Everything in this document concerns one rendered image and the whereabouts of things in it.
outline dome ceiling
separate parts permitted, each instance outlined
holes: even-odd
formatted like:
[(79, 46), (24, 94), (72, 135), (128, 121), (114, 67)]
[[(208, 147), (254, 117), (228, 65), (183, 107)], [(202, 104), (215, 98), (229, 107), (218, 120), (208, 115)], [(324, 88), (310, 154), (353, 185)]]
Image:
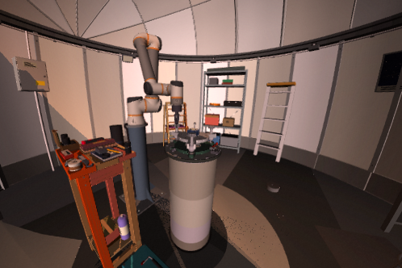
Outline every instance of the dome ceiling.
[(402, 12), (402, 0), (0, 0), (0, 9), (122, 48), (146, 31), (161, 37), (161, 53), (219, 55), (345, 31)]

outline black ring beam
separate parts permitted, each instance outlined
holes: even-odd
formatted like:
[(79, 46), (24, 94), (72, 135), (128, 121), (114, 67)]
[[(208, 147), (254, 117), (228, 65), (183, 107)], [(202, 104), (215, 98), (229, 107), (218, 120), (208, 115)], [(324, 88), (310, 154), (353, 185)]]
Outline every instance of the black ring beam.
[[(38, 23), (33, 23), (29, 20), (22, 19), (18, 16), (12, 15), (5, 11), (0, 10), (0, 24), (6, 24), (18, 29), (35, 32), (39, 36), (48, 37), (54, 40), (63, 41), (70, 44), (76, 44), (86, 48), (92, 48), (104, 52), (111, 52), (116, 54), (128, 55), (137, 57), (135, 49), (116, 47), (110, 44), (99, 43), (93, 40), (77, 37), (57, 31), (49, 27), (45, 27)], [(316, 38), (313, 40), (301, 42), (298, 44), (290, 44), (279, 48), (270, 48), (254, 52), (222, 54), (222, 55), (175, 55), (175, 54), (159, 54), (159, 60), (163, 61), (204, 61), (204, 62), (217, 62), (217, 61), (240, 61), (249, 60), (258, 57), (272, 57), (282, 54), (298, 52), (298, 51), (312, 51), (320, 49), (321, 47), (339, 44), (342, 41), (354, 40), (365, 36), (373, 36), (382, 31), (392, 30), (394, 28), (402, 27), (402, 12), (385, 19), (377, 20), (373, 23), (368, 23), (346, 31)]]

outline dark floor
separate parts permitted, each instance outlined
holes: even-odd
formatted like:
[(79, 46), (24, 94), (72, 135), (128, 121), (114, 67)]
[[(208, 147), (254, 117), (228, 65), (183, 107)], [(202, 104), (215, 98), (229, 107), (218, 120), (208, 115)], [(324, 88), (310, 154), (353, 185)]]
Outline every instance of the dark floor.
[[(148, 156), (152, 164), (163, 161), (166, 155), (162, 144), (148, 145)], [(392, 268), (402, 253), (402, 226), (396, 225), (390, 233), (380, 229), (391, 204), (326, 174), (274, 159), (246, 150), (232, 172), (226, 173), (223, 185), (248, 199), (268, 219), (283, 244), (290, 268)], [(279, 193), (266, 191), (268, 182), (278, 183)], [(115, 189), (117, 195), (122, 194), (118, 178)], [(95, 188), (94, 197), (99, 216), (109, 215), (106, 189)], [(73, 267), (96, 267), (98, 257), (90, 250), (72, 198), (68, 179), (60, 168), (0, 192), (0, 211), (8, 224), (81, 240)], [(125, 211), (124, 203), (118, 200), (118, 204), (119, 210)], [(179, 262), (187, 268), (253, 267), (214, 229), (205, 248), (195, 253), (177, 249), (176, 253), (161, 220), (163, 215), (160, 206), (151, 206), (140, 214), (140, 234), (143, 244), (170, 268), (181, 267)]]

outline purple bottle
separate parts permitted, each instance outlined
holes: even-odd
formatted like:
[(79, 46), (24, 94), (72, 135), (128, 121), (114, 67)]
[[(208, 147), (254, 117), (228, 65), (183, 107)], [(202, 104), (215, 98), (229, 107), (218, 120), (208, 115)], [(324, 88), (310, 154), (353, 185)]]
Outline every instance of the purple bottle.
[(120, 237), (122, 238), (122, 240), (129, 239), (128, 218), (125, 214), (119, 215), (118, 226), (119, 226)]

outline wooden ladder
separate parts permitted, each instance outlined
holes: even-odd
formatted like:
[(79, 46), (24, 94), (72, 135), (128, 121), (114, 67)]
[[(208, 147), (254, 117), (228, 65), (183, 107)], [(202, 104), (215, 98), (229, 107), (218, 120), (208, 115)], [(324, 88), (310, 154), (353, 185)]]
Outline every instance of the wooden ladder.
[[(285, 140), (286, 132), (287, 132), (287, 125), (289, 123), (289, 118), (291, 115), (291, 108), (292, 108), (292, 102), (293, 102), (294, 93), (295, 93), (295, 86), (296, 86), (295, 82), (281, 82), (281, 83), (267, 83), (266, 84), (264, 107), (262, 108), (262, 117), (261, 117), (261, 122), (259, 124), (258, 137), (256, 139), (256, 144), (255, 144), (255, 148), (253, 151), (253, 155), (258, 154), (259, 146), (262, 146), (265, 148), (270, 148), (270, 149), (276, 149), (278, 152), (277, 152), (275, 161), (280, 162), (280, 158), (282, 157), (284, 140)], [(271, 91), (271, 88), (273, 88), (273, 87), (290, 87), (291, 89), (290, 90)], [(271, 94), (289, 94), (287, 104), (285, 104), (285, 105), (268, 105), (268, 99)], [(285, 118), (284, 119), (266, 118), (266, 109), (268, 107), (285, 107), (287, 109)], [(265, 131), (263, 129), (265, 120), (283, 122), (284, 125), (283, 125), (282, 133)], [(278, 147), (271, 146), (268, 144), (262, 144), (261, 143), (262, 133), (269, 133), (269, 134), (280, 136), (280, 142), (278, 144)]]
[[(171, 103), (165, 103), (164, 105), (164, 131), (162, 133), (162, 146), (165, 146), (165, 141), (167, 141), (167, 143), (170, 142), (170, 139), (173, 140), (174, 137), (170, 137), (170, 121), (169, 118), (170, 117), (174, 117), (174, 113), (172, 112), (171, 114), (169, 113), (169, 111), (171, 111)], [(179, 127), (178, 127), (178, 131), (182, 131), (182, 132), (187, 132), (187, 113), (186, 113), (186, 103), (183, 103), (183, 109), (182, 109), (183, 114), (180, 114), (180, 118), (183, 118), (183, 121), (178, 121)]]

